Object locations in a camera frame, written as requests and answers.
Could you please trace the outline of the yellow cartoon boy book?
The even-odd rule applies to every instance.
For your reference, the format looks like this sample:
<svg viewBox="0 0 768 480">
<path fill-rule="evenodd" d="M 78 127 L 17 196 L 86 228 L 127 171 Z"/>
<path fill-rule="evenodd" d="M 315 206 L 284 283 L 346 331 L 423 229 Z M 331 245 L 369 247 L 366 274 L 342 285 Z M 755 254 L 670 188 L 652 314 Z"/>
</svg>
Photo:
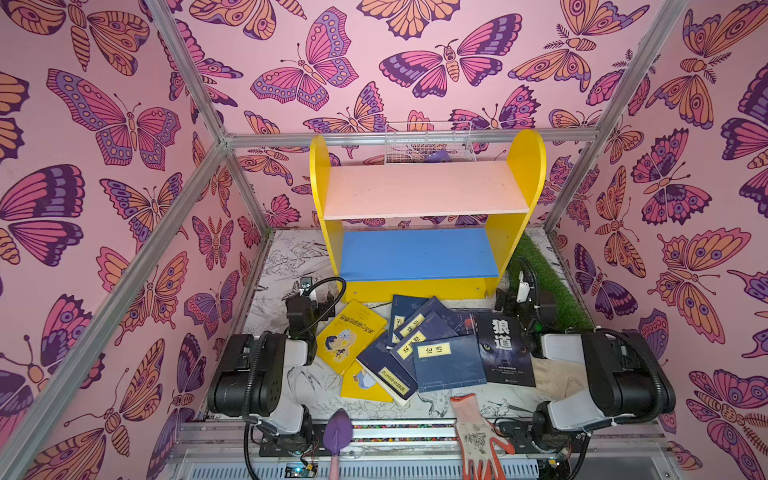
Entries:
<svg viewBox="0 0 768 480">
<path fill-rule="evenodd" d="M 333 372 L 342 375 L 386 329 L 388 321 L 352 300 L 317 336 L 317 354 Z"/>
</svg>

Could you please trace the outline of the dark old man cover book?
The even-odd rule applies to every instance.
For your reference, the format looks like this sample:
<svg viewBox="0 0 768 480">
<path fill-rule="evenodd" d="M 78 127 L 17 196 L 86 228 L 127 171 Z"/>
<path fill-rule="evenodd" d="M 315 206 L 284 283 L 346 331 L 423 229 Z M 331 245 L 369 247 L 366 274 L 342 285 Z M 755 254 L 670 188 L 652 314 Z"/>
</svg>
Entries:
<svg viewBox="0 0 768 480">
<path fill-rule="evenodd" d="M 448 323 L 458 336 L 467 336 L 475 334 L 475 313 L 474 309 L 452 309 Z"/>
</svg>

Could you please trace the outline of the black wolf cover book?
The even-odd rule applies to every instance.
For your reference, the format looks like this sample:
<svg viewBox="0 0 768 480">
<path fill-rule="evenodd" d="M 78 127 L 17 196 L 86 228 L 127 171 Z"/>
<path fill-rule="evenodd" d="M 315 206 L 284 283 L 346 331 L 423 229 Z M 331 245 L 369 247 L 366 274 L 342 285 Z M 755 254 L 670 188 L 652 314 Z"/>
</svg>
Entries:
<svg viewBox="0 0 768 480">
<path fill-rule="evenodd" d="M 487 382 L 535 387 L 531 354 L 519 320 L 493 311 L 476 312 L 473 319 Z"/>
</svg>

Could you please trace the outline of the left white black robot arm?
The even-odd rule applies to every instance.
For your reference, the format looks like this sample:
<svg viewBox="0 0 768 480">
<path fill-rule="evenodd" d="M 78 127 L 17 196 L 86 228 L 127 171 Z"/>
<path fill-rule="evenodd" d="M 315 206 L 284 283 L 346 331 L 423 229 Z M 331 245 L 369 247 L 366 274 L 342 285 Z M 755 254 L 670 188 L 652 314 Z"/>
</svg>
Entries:
<svg viewBox="0 0 768 480">
<path fill-rule="evenodd" d="M 285 301 L 286 332 L 231 336 L 211 381 L 207 410 L 239 418 L 267 438 L 310 441 L 311 414 L 283 387 L 291 369 L 313 363 L 318 324 L 335 312 L 345 293 L 343 278 L 322 279 Z"/>
</svg>

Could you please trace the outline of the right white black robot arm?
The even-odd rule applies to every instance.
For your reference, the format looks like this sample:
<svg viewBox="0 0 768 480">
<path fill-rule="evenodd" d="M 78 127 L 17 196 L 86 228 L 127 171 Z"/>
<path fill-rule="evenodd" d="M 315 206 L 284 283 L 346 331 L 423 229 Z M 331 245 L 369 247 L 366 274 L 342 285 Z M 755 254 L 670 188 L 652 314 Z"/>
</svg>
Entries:
<svg viewBox="0 0 768 480">
<path fill-rule="evenodd" d="M 555 331 L 554 300 L 545 298 L 530 261 L 522 258 L 518 264 L 517 293 L 499 290 L 497 306 L 522 327 L 524 350 L 541 360 L 582 366 L 586 373 L 581 391 L 539 404 L 531 420 L 534 439 L 642 424 L 674 411 L 673 386 L 640 333 L 600 327 Z"/>
</svg>

